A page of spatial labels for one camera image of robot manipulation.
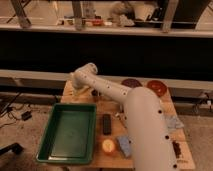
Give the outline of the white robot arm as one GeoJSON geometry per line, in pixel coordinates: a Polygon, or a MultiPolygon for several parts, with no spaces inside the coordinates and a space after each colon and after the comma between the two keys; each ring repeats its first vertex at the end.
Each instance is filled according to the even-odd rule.
{"type": "Polygon", "coordinates": [[[97,76],[88,63],[71,73],[72,85],[94,88],[123,105],[135,171],[179,171],[165,116],[157,95],[146,87],[130,88],[97,76]]]}

